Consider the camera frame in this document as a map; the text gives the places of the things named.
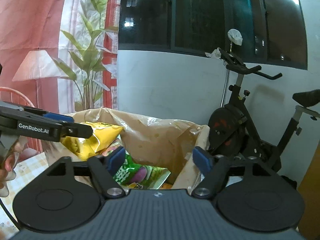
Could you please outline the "person's left hand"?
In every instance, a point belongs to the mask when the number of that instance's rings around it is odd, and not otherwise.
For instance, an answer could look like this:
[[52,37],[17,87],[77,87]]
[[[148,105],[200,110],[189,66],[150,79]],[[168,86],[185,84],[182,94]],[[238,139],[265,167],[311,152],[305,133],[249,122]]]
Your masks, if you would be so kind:
[[26,137],[19,137],[19,139],[11,146],[7,157],[5,157],[4,161],[1,163],[1,197],[7,197],[9,195],[6,182],[13,180],[13,175],[10,174],[10,172],[13,171],[19,155],[23,152],[26,142]]

